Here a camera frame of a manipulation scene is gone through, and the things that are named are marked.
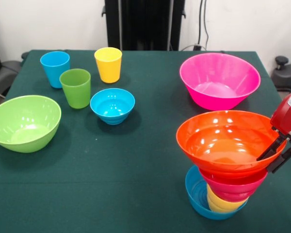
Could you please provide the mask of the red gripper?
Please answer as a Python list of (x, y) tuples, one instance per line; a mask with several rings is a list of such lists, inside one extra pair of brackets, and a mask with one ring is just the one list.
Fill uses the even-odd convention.
[[(277, 139), (257, 158), (257, 161), (267, 159), (276, 154), (277, 148), (288, 138), (291, 141), (291, 93), (280, 103), (271, 117), (273, 130), (277, 131)], [(291, 147), (280, 154), (267, 166), (267, 171), (275, 173), (291, 158)]]

